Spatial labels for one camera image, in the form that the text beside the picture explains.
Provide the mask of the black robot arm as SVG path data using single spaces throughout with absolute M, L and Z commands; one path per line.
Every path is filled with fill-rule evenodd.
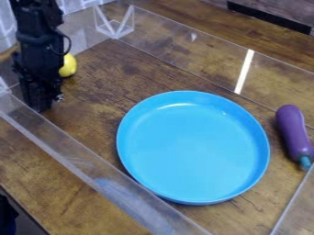
M 9 0 L 9 5 L 20 43 L 20 50 L 11 54 L 12 71 L 19 75 L 26 104 L 42 112 L 64 99 L 59 70 L 71 47 L 64 49 L 70 37 L 58 29 L 63 11 L 55 0 Z

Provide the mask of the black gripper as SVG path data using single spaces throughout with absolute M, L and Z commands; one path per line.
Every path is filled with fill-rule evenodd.
M 62 102 L 64 94 L 59 74 L 64 66 L 64 56 L 71 46 L 64 49 L 64 39 L 70 37 L 54 30 L 39 36 L 16 33 L 20 50 L 12 53 L 12 71 L 20 77 L 24 103 L 38 112 L 52 108 L 52 102 Z

